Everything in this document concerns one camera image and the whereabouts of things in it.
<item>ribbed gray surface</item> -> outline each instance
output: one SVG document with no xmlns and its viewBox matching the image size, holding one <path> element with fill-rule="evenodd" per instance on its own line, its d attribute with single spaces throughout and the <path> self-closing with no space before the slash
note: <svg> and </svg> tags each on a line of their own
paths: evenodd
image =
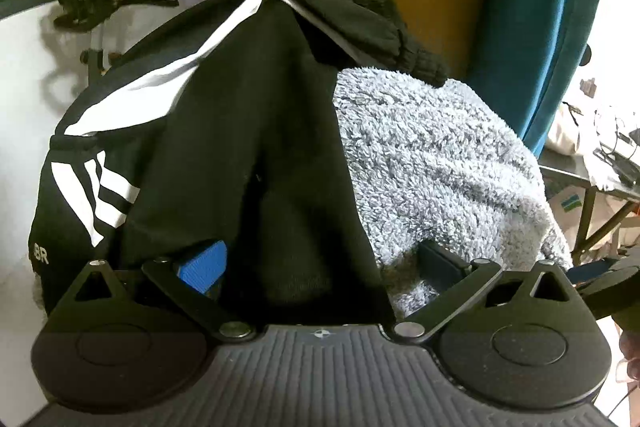
<svg viewBox="0 0 640 427">
<path fill-rule="evenodd" d="M 378 328 L 271 327 L 225 346 L 188 391 L 150 409 L 89 415 L 51 405 L 29 427 L 591 427 L 591 405 L 548 414 L 499 410 L 468 397 L 420 347 Z"/>
</svg>

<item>person's hand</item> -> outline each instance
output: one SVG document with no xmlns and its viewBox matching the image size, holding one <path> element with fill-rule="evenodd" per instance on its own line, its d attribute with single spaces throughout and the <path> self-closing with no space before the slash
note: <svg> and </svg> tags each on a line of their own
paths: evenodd
<svg viewBox="0 0 640 427">
<path fill-rule="evenodd" d="M 629 378 L 640 380 L 640 332 L 623 331 L 620 335 L 620 351 L 629 361 L 626 367 Z"/>
</svg>

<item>fuzzy fabric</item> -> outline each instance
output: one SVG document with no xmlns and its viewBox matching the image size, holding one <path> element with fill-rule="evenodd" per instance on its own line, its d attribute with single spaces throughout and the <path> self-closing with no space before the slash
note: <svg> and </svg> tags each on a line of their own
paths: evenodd
<svg viewBox="0 0 640 427">
<path fill-rule="evenodd" d="M 468 86 L 344 70 L 334 106 L 360 220 L 399 318 L 436 295 L 418 276 L 426 238 L 506 269 L 542 258 L 571 266 L 536 159 Z"/>
</svg>

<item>black table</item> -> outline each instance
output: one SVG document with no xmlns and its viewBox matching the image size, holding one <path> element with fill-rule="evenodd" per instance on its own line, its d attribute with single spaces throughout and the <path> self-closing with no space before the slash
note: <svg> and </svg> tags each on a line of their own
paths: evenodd
<svg viewBox="0 0 640 427">
<path fill-rule="evenodd" d="M 584 166 L 582 157 L 564 156 L 545 148 L 540 154 L 538 165 L 544 178 L 560 180 L 586 189 L 584 202 L 582 204 L 582 213 L 580 214 L 578 233 L 575 237 L 575 247 L 571 253 L 575 265 L 578 264 L 582 252 L 593 248 L 607 233 L 615 229 L 638 202 L 640 202 L 640 187 L 638 185 L 627 187 L 620 182 L 612 180 L 614 188 L 613 190 L 608 190 L 606 194 L 626 200 L 626 203 L 604 225 L 587 237 L 591 223 L 591 215 L 593 214 L 593 203 L 595 202 L 596 194 L 601 191 L 591 185 L 589 173 Z"/>
</svg>

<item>cable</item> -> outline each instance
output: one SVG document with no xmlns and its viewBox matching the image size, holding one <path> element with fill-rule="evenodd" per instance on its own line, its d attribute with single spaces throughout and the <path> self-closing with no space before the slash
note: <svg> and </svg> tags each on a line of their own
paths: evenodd
<svg viewBox="0 0 640 427">
<path fill-rule="evenodd" d="M 613 413 L 615 413 L 615 412 L 616 412 L 616 409 L 617 409 L 618 407 L 620 407 L 620 404 L 621 404 L 621 403 L 623 403 L 627 398 L 629 398 L 629 396 L 631 395 L 631 393 L 633 393 L 633 391 L 635 391 L 635 390 L 638 388 L 638 385 L 639 385 L 639 384 L 637 384 L 637 383 L 636 383 L 636 386 L 635 386 L 634 388 L 632 388 L 632 389 L 631 389 L 631 391 L 629 391 L 628 393 L 626 393 L 626 394 L 625 394 L 625 396 L 623 396 L 623 397 L 622 397 L 622 399 L 621 399 L 621 400 L 616 404 L 616 406 L 613 408 L 613 410 L 612 410 L 609 414 L 607 414 L 607 420 L 609 419 L 609 417 L 610 417 Z"/>
</svg>

